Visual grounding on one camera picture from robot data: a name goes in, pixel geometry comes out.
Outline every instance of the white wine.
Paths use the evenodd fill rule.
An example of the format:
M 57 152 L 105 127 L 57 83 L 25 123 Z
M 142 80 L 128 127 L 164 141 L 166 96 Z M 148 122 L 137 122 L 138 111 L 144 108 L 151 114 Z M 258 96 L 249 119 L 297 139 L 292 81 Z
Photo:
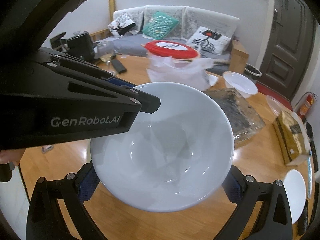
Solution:
M 112 56 L 113 56 L 113 54 L 107 53 L 107 54 L 102 55 L 102 56 L 100 57 L 100 59 L 101 59 L 103 62 L 110 62 Z

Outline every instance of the white plastic bowl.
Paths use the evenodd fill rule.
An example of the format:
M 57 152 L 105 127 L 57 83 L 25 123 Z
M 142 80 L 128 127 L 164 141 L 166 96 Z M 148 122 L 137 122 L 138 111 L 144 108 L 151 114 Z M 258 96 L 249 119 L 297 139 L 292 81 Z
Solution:
M 118 199 L 138 209 L 174 212 L 194 206 L 221 186 L 233 159 L 231 125 L 221 108 L 186 85 L 136 87 L 161 99 L 139 113 L 128 133 L 91 139 L 98 177 Z
M 256 85 L 245 76 L 231 71 L 223 73 L 223 78 L 227 88 L 235 88 L 244 97 L 249 98 L 258 93 Z

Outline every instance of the wooden door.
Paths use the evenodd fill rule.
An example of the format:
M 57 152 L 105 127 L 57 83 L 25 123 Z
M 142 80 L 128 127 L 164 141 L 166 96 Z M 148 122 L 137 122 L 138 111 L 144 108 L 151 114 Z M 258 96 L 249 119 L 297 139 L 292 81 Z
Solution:
M 291 100 L 308 67 L 314 29 L 314 17 L 303 0 L 275 0 L 259 82 Z

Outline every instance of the wooden armrest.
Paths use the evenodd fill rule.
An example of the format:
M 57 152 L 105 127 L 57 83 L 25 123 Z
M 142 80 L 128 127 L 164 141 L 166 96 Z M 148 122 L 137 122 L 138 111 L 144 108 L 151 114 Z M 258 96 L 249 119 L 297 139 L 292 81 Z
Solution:
M 93 42 L 103 40 L 109 36 L 111 36 L 109 29 L 104 29 L 95 33 L 90 33 L 90 37 Z
M 248 52 L 239 41 L 232 41 L 232 51 L 229 70 L 242 74 L 249 58 Z
M 239 41 L 232 41 L 232 51 L 231 53 L 236 53 L 244 58 L 249 58 L 248 52 L 245 50 L 244 46 Z

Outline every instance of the remote control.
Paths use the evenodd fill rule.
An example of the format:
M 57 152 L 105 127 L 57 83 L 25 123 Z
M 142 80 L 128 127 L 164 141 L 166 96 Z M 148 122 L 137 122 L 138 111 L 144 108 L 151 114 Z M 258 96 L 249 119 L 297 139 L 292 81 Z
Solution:
M 298 235 L 302 236 L 308 228 L 308 200 L 306 200 L 306 203 L 303 208 L 303 212 L 301 216 L 298 219 Z
M 111 63 L 113 65 L 113 67 L 115 68 L 115 70 L 119 74 L 127 72 L 127 69 L 124 67 L 124 65 L 119 60 L 113 59 L 113 60 L 111 60 Z

